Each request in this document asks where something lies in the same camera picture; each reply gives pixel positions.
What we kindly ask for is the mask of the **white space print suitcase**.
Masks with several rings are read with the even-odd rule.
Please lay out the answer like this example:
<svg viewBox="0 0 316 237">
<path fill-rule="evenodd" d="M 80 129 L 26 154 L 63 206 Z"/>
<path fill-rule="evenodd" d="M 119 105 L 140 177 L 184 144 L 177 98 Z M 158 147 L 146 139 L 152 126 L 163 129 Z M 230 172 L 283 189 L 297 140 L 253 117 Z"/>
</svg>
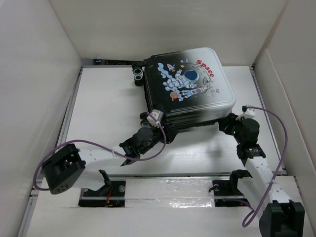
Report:
<svg viewBox="0 0 316 237">
<path fill-rule="evenodd" d="M 143 86 L 147 110 L 163 113 L 168 142 L 177 133 L 227 117 L 236 97 L 220 59 L 202 47 L 153 55 L 132 64 L 134 83 Z"/>
</svg>

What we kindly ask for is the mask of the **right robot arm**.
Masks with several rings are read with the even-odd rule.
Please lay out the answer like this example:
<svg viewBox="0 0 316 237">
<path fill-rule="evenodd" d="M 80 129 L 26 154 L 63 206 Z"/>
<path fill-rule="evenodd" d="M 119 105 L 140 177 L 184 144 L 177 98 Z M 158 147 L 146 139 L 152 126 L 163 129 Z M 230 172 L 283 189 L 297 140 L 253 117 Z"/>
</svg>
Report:
<svg viewBox="0 0 316 237">
<path fill-rule="evenodd" d="M 218 124 L 220 131 L 235 138 L 237 156 L 244 166 L 243 170 L 233 171 L 228 182 L 230 192 L 241 193 L 252 207 L 242 226 L 247 227 L 253 218 L 258 218 L 263 237 L 303 236 L 305 209 L 276 182 L 258 144 L 259 123 L 247 114 L 230 113 L 219 119 Z"/>
</svg>

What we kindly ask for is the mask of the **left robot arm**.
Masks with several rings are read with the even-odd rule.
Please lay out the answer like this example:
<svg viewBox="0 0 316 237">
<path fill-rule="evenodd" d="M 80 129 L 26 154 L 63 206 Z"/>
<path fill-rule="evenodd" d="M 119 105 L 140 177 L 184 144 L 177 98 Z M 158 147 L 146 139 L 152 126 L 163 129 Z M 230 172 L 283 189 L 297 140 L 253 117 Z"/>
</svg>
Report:
<svg viewBox="0 0 316 237">
<path fill-rule="evenodd" d="M 110 191 L 106 167 L 127 166 L 154 159 L 162 150 L 148 158 L 142 156 L 158 143 L 166 146 L 169 140 L 163 126 L 150 126 L 140 128 L 131 138 L 114 148 L 90 141 L 81 142 L 95 148 L 79 149 L 76 147 L 78 140 L 72 140 L 56 147 L 41 163 L 47 190 L 51 194 L 57 195 L 71 187 L 79 187 L 92 189 L 104 196 Z"/>
</svg>

